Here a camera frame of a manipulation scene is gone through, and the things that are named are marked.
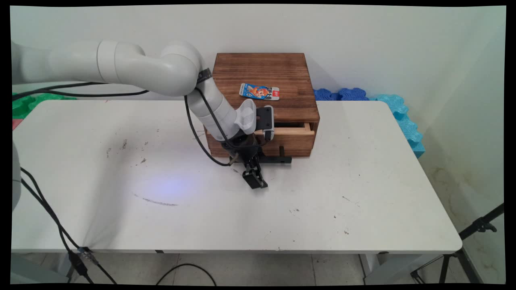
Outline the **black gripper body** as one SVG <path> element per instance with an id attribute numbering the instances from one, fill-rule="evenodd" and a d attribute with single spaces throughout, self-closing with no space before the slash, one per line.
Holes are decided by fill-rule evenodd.
<path id="1" fill-rule="evenodd" d="M 239 163 L 249 163 L 256 156 L 260 147 L 261 142 L 255 134 L 243 134 L 227 141 L 228 154 L 232 160 Z"/>

